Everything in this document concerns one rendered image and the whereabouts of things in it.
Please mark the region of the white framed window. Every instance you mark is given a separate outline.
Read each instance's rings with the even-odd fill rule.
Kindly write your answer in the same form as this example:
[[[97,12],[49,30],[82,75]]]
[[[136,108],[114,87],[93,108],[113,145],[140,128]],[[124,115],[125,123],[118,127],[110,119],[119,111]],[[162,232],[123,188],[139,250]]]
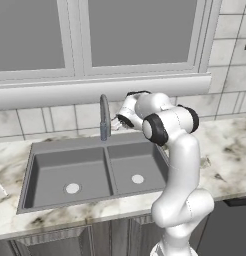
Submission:
[[[221,0],[0,0],[0,84],[203,73]]]

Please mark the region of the grey double basin sink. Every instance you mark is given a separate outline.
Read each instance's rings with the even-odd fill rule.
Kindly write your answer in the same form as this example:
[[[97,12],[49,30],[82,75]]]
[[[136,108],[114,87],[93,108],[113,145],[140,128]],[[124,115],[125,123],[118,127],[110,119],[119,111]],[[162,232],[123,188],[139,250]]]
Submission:
[[[140,133],[34,143],[19,214],[157,192],[168,180],[168,157]]]

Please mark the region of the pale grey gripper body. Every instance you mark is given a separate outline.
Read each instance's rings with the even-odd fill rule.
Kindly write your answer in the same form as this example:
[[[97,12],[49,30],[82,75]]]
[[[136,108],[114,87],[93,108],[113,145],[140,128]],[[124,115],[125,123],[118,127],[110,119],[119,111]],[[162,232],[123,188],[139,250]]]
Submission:
[[[118,120],[118,117],[115,116],[111,119],[111,130],[118,131],[122,128],[122,123]]]

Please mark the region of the grey curved sink faucet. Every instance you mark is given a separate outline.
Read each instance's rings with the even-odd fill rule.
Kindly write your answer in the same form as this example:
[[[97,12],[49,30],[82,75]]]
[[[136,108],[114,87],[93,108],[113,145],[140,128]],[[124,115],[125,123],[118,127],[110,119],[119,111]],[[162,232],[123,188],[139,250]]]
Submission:
[[[111,136],[109,103],[105,94],[100,96],[100,138],[106,141]]]

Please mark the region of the grey ribbed cupboard door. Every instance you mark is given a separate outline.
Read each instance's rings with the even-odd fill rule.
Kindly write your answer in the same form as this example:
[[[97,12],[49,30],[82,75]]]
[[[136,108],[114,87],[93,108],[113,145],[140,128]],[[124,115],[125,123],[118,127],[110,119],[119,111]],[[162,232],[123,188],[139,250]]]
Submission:
[[[93,256],[86,227],[20,237],[12,245],[19,256]]]

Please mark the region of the grey narrow cupboard door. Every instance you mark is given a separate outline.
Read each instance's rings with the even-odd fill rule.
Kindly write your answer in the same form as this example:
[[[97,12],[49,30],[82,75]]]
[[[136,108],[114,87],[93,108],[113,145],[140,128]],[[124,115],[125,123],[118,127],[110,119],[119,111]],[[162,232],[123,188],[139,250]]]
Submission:
[[[92,225],[95,256],[129,256],[130,220],[104,221]]]

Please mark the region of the white window sill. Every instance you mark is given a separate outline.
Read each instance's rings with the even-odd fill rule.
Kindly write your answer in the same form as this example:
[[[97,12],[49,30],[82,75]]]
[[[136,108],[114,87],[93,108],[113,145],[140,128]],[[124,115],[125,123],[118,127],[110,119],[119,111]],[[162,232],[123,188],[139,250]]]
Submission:
[[[176,75],[132,80],[100,80],[87,83],[0,88],[0,110],[94,104],[105,94],[109,101],[123,101],[130,91],[165,93],[169,97],[207,94],[211,74]]]

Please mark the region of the dark grey dishwasher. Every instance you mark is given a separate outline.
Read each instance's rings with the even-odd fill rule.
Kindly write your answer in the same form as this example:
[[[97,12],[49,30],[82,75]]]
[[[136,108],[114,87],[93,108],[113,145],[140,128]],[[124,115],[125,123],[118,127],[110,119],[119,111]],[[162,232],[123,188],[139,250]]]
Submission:
[[[246,197],[215,203],[197,253],[199,256],[246,256]]]

